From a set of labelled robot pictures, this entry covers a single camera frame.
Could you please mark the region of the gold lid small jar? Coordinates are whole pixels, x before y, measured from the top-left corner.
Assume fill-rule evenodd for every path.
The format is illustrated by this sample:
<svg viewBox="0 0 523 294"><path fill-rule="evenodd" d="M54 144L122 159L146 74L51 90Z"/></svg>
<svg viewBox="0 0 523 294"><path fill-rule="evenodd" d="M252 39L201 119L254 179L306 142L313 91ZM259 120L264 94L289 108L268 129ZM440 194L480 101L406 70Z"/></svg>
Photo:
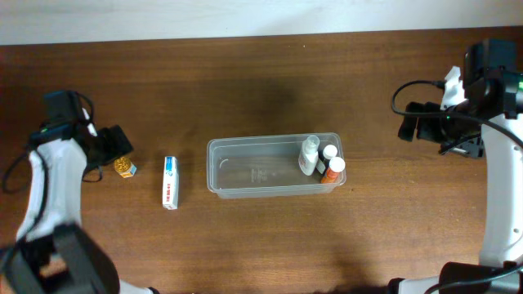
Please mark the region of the gold lid small jar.
<svg viewBox="0 0 523 294"><path fill-rule="evenodd" d="M114 170L122 177L133 177L136 173L136 166L129 158L121 157L114 160Z"/></svg>

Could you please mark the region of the orange tube white cap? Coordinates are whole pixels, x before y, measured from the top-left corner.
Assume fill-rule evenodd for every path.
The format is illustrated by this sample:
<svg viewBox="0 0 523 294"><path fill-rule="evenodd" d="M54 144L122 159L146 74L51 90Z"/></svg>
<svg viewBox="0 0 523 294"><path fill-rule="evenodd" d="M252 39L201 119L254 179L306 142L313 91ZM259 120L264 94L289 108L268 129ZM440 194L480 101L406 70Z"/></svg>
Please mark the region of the orange tube white cap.
<svg viewBox="0 0 523 294"><path fill-rule="evenodd" d="M329 165L321 179L321 184L331 184L336 181L340 174L345 170L346 163L343 158L334 157L329 161Z"/></svg>

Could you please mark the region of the dark bottle white cap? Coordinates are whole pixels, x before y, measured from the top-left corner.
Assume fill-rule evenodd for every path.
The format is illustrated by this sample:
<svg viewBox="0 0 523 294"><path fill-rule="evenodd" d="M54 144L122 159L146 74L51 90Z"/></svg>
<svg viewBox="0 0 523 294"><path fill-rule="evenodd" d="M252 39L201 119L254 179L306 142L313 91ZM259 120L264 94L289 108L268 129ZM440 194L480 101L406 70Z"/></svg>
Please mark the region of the dark bottle white cap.
<svg viewBox="0 0 523 294"><path fill-rule="evenodd" d="M323 175L329 167L330 160L336 156L337 156L337 147L335 145L326 145L319 152L319 159L316 164L316 170L321 175Z"/></svg>

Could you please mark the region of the white blue medicine box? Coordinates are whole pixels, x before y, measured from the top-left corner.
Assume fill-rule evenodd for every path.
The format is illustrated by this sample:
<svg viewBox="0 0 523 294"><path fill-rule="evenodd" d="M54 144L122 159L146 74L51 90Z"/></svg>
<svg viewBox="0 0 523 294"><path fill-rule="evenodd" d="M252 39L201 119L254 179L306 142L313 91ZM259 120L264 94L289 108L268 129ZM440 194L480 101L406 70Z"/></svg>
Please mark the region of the white blue medicine box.
<svg viewBox="0 0 523 294"><path fill-rule="evenodd" d="M173 156L166 156L163 165L163 207L168 210L178 208L179 195L179 172L177 159Z"/></svg>

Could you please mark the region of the white spray bottle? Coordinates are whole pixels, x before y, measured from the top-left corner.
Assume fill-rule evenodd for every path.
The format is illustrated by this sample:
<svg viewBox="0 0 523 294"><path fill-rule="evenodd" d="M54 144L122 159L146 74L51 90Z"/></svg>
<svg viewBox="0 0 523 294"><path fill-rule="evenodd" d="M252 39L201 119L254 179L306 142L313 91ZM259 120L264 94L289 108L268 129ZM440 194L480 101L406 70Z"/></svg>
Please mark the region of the white spray bottle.
<svg viewBox="0 0 523 294"><path fill-rule="evenodd" d="M318 149L320 139L317 136L308 136L303 142L298 158L298 165L302 173L311 176L319 159Z"/></svg>

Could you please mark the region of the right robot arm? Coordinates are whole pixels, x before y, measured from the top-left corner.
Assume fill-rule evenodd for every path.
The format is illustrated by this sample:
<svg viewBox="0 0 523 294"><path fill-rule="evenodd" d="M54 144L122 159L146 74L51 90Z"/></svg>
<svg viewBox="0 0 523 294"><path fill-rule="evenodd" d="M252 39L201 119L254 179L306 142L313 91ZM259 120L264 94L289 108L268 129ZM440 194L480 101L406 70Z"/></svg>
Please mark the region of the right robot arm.
<svg viewBox="0 0 523 294"><path fill-rule="evenodd" d="M522 291L522 74L516 44L485 39L470 46L464 66L431 82L439 104L410 102L398 137L426 140L454 153L485 158L485 235L476 265L448 262L435 277L394 278L390 293L520 293Z"/></svg>

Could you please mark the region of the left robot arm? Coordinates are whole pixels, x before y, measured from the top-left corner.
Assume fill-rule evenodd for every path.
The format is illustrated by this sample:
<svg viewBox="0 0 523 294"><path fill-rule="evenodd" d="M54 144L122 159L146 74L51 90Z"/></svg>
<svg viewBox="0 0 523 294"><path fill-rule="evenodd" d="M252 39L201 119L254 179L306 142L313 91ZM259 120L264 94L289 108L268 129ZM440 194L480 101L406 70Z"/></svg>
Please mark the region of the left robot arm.
<svg viewBox="0 0 523 294"><path fill-rule="evenodd" d="M91 100L77 91L44 96L47 119L22 158L32 168L28 208L1 274L14 293L154 293L123 281L82 228L81 187L93 170L132 152L118 125L96 129Z"/></svg>

